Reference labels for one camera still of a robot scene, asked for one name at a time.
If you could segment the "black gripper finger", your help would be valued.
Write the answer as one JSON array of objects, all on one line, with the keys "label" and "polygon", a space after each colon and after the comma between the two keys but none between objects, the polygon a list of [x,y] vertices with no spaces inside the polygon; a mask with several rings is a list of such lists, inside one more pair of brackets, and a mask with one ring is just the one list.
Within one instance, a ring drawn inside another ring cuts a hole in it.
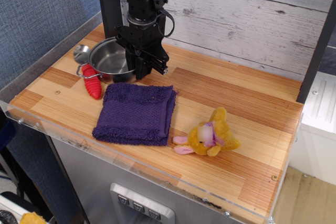
[{"label": "black gripper finger", "polygon": [[140,55],[135,57],[135,77],[137,80],[142,80],[152,71],[150,57]]},{"label": "black gripper finger", "polygon": [[125,50],[125,58],[126,58],[126,61],[127,61],[128,70],[135,73],[135,69],[136,69],[136,63],[135,63],[136,54],[135,54],[135,52],[133,50],[126,49]]}]

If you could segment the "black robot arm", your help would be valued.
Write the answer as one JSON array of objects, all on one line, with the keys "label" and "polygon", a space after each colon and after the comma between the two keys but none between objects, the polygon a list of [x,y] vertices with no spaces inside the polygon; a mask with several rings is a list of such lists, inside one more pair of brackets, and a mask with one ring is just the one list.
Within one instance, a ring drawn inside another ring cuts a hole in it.
[{"label": "black robot arm", "polygon": [[169,37],[174,28],[166,34],[166,18],[175,25],[174,18],[164,8],[167,0],[127,0],[127,26],[117,25],[117,43],[125,48],[129,70],[137,80],[143,79],[155,69],[167,73],[168,54],[162,47],[164,37]]}]

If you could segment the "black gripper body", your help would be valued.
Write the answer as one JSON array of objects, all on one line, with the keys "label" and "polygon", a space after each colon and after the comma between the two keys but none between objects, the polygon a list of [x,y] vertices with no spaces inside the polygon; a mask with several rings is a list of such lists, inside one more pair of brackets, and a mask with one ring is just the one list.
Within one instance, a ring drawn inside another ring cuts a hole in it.
[{"label": "black gripper body", "polygon": [[129,23],[129,26],[117,25],[116,41],[123,48],[133,50],[136,56],[150,57],[152,69],[160,74],[168,71],[169,56],[163,49],[162,40],[165,32],[166,16],[159,14],[150,26],[138,26]]}]

